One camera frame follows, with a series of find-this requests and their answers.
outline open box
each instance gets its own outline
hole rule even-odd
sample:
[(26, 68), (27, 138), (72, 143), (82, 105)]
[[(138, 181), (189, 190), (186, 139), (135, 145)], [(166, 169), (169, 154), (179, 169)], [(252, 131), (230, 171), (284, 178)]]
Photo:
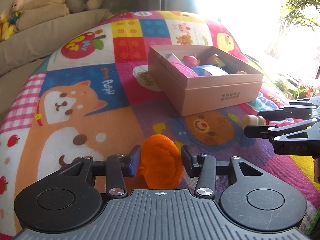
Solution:
[[(170, 54), (178, 58), (196, 54), (201, 62), (218, 54), (227, 65), (227, 72), (247, 74), (188, 78), (167, 60)], [(254, 101), (263, 78), (261, 72), (232, 55), (216, 47), (200, 45), (151, 46), (148, 70), (181, 116)]]

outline cartoon mat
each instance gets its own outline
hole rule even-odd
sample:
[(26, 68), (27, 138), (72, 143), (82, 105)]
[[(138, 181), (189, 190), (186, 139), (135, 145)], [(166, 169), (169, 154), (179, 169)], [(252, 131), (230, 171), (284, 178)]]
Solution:
[[(245, 114), (287, 104), (284, 95), (265, 77), (255, 102), (182, 118), (148, 73), (149, 46), (161, 44), (216, 46), (256, 67), (219, 22), (175, 11), (118, 14), (65, 44), (30, 76), (0, 129), (1, 240), (21, 229), (13, 201), (22, 189), (75, 158), (127, 154), (153, 134), (221, 161), (240, 156), (291, 184), (308, 201), (300, 228), (310, 228), (320, 205), (312, 158), (276, 156), (268, 140), (246, 138), (239, 124)], [(140, 178), (126, 183), (145, 187)], [(185, 173), (179, 187), (195, 184)], [(217, 178), (218, 191), (226, 186)], [(103, 178), (96, 188), (105, 190)]]

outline red apple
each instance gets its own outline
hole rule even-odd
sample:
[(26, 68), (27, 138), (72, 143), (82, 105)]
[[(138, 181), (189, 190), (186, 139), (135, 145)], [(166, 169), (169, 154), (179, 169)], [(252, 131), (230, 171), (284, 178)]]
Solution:
[(95, 36), (102, 32), (103, 31), (100, 29), (95, 33), (88, 32), (79, 35), (61, 48), (61, 54), (66, 58), (78, 59), (90, 55), (95, 49), (103, 49), (104, 44), (100, 39), (105, 38), (106, 36)]
[(5, 176), (0, 177), (0, 195), (7, 190), (8, 182), (5, 181)]
[(8, 140), (7, 146), (8, 147), (15, 146), (19, 140), (20, 140), (20, 138), (18, 138), (18, 135), (16, 135), (16, 134), (12, 135)]

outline orange object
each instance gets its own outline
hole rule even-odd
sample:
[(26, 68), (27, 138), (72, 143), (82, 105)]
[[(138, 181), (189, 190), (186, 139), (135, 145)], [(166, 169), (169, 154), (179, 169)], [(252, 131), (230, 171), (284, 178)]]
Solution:
[(142, 146), (138, 173), (144, 176), (149, 188), (176, 188), (183, 176), (179, 149), (168, 137), (152, 135)]

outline metal screw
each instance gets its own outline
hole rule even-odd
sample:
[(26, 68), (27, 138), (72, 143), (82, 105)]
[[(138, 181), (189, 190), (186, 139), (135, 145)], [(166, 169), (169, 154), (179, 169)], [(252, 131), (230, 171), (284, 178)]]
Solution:
[(197, 190), (197, 193), (202, 196), (209, 196), (213, 193), (213, 191), (212, 191), (212, 189), (210, 189), (208, 187), (202, 187)]
[(119, 188), (119, 187), (115, 187), (115, 188), (112, 188), (111, 190), (109, 190), (109, 193), (113, 196), (121, 196), (124, 194), (124, 189)]

